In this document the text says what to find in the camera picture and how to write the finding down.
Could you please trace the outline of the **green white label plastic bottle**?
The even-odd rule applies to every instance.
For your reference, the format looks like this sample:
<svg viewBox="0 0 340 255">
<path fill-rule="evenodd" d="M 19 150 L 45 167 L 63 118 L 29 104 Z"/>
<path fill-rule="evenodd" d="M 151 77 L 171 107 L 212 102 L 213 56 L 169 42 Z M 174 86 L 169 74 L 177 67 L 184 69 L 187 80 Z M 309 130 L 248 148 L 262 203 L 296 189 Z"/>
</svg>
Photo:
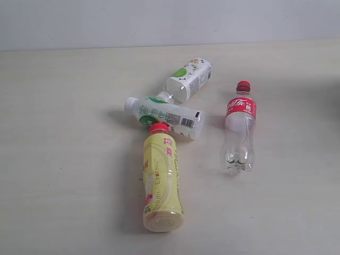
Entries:
<svg viewBox="0 0 340 255">
<path fill-rule="evenodd" d="M 192 140 L 198 139 L 205 123 L 203 111 L 170 104 L 154 97 L 129 97 L 124 110 L 135 116 L 141 124 L 151 126 L 164 123 L 170 131 Z"/>
</svg>

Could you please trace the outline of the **clear cola bottle red label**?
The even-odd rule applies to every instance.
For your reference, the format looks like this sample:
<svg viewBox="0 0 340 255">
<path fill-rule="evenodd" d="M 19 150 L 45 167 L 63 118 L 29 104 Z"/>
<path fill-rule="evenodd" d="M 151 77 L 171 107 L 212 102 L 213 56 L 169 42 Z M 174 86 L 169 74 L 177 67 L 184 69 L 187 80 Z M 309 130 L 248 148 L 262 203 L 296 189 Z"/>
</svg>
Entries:
<svg viewBox="0 0 340 255">
<path fill-rule="evenodd" d="M 253 134 L 257 104 L 251 98 L 250 91 L 251 83 L 240 81 L 236 86 L 236 94 L 227 104 L 220 164 L 230 176 L 242 171 L 249 172 L 254 165 Z"/>
</svg>

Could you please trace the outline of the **yellow juice bottle red cap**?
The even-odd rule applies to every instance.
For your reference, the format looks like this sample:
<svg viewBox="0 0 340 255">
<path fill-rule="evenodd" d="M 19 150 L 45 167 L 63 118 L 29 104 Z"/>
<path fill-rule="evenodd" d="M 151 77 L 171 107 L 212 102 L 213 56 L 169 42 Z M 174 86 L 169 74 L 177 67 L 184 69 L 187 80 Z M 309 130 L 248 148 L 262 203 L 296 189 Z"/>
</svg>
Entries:
<svg viewBox="0 0 340 255">
<path fill-rule="evenodd" d="M 155 123 L 144 142 L 143 225 L 152 232 L 171 232 L 184 222 L 179 195 L 179 161 L 176 142 L 164 123 Z"/>
</svg>

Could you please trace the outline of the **square white green label bottle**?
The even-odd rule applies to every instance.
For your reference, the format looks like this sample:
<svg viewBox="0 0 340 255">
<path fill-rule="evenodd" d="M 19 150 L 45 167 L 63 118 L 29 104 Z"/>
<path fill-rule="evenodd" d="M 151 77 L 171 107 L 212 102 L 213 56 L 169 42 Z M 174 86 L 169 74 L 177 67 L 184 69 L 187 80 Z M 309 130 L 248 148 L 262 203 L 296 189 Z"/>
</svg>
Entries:
<svg viewBox="0 0 340 255">
<path fill-rule="evenodd" d="M 212 64 L 195 57 L 165 80 L 156 98 L 171 104 L 184 103 L 208 82 L 211 74 Z"/>
</svg>

